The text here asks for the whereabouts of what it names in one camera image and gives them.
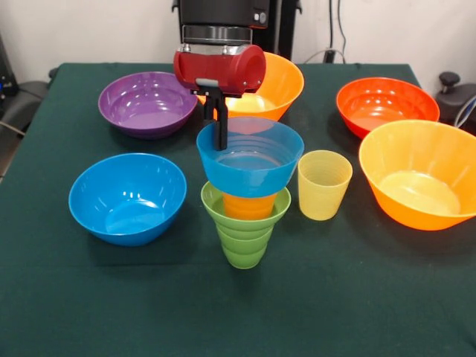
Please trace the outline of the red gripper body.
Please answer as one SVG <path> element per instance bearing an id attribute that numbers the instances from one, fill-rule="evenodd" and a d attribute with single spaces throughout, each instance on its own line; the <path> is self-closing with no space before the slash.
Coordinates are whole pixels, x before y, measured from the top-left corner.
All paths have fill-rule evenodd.
<path id="1" fill-rule="evenodd" d="M 191 91 L 218 88 L 228 97 L 254 93 L 263 84 L 266 58 L 257 45 L 191 45 L 173 60 L 177 80 Z"/>

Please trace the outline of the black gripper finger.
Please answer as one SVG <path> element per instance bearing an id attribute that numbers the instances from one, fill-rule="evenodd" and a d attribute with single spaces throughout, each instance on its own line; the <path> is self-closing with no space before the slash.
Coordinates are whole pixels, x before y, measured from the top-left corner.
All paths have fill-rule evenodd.
<path id="1" fill-rule="evenodd" d="M 215 146 L 216 150 L 223 151 L 228 145 L 228 107 L 224 96 L 216 98 L 215 110 L 217 112 Z"/>
<path id="2" fill-rule="evenodd" d="M 205 120 L 214 120 L 218 119 L 217 114 L 217 103 L 218 99 L 216 95 L 206 95 L 204 102 L 204 119 Z"/>

